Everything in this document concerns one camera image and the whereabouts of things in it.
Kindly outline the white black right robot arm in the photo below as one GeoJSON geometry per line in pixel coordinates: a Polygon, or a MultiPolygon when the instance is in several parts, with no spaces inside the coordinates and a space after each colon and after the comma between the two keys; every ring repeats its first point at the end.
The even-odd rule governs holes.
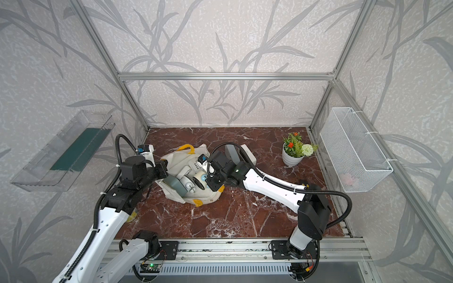
{"type": "Polygon", "coordinates": [[[254,169],[247,162],[234,163],[223,152],[215,152],[199,161],[212,191],[220,190],[223,185],[241,187],[276,200],[297,213],[298,223],[287,241],[288,249],[304,251],[311,242],[323,238],[331,207],[326,196],[315,186],[284,182],[254,169]]]}

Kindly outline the grey square analog clock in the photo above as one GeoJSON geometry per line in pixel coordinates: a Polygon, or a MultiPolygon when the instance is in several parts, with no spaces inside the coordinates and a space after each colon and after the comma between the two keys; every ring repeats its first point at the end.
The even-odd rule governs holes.
{"type": "Polygon", "coordinates": [[[241,155],[234,145],[225,145],[225,155],[230,158],[236,165],[241,161],[241,155]]]}

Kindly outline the white twin bell alarm clock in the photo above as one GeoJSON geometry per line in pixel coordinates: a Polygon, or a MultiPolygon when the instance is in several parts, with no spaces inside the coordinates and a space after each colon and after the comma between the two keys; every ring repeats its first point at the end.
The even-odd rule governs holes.
{"type": "Polygon", "coordinates": [[[196,186],[191,178],[189,178],[187,176],[183,176],[180,178],[180,182],[187,192],[195,193],[196,186]]]}

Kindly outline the blue twin bell alarm clock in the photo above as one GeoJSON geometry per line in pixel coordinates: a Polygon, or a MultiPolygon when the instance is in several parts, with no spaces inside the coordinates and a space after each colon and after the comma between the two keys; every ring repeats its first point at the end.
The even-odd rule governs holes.
{"type": "Polygon", "coordinates": [[[201,190],[205,190],[208,188],[206,179],[208,175],[204,171],[199,171],[197,174],[195,174],[192,178],[194,184],[197,185],[201,190]]]}

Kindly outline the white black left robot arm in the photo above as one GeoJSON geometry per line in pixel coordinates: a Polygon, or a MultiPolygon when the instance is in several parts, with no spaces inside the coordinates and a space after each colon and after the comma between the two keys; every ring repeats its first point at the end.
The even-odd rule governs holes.
{"type": "Polygon", "coordinates": [[[120,165],[120,182],[101,194],[95,205],[91,230],[54,282],[118,283],[140,260],[160,254],[157,234],[139,231],[118,255],[101,266],[114,237],[142,200],[143,191],[168,176],[167,165],[166,160],[152,162],[139,155],[127,158],[120,165]]]}

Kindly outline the white digital clock dark screen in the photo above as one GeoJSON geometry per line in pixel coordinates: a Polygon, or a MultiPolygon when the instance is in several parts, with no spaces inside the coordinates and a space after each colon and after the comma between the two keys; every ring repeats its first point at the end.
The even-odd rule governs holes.
{"type": "Polygon", "coordinates": [[[250,151],[249,147],[246,144],[241,145],[241,148],[244,150],[244,152],[247,154],[248,158],[252,162],[253,165],[257,164],[257,158],[254,156],[252,151],[250,151]]]}

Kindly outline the white canvas bag yellow handles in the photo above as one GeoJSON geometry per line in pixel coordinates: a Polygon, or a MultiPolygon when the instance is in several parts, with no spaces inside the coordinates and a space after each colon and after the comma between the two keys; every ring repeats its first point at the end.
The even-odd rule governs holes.
{"type": "Polygon", "coordinates": [[[216,202],[222,194],[223,187],[218,191],[211,190],[206,182],[208,175],[198,161],[199,158],[209,156],[210,153],[205,144],[199,147],[186,144],[164,155],[161,159],[168,162],[168,177],[156,183],[161,187],[165,197],[196,207],[216,202]]]}

